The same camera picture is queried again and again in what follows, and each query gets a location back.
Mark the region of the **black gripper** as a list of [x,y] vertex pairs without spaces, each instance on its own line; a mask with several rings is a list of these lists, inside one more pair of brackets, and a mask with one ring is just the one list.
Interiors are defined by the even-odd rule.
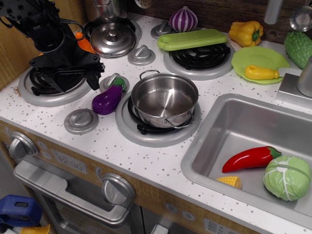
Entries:
[[[70,25],[76,21],[38,22],[27,24],[27,34],[42,54],[30,60],[44,81],[59,92],[68,90],[70,77],[85,78],[92,90],[100,88],[99,78],[104,65],[97,54],[84,51],[78,45]],[[35,96],[40,89],[32,86]]]

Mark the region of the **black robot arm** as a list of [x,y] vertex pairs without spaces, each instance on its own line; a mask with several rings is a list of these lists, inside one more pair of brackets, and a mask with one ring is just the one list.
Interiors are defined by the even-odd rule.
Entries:
[[29,64],[46,84],[65,93],[76,77],[86,79],[97,90],[104,64],[97,54],[80,48],[70,25],[76,21],[62,19],[55,2],[49,0],[0,0],[0,19],[8,20],[7,28],[15,27],[34,42],[40,56]]

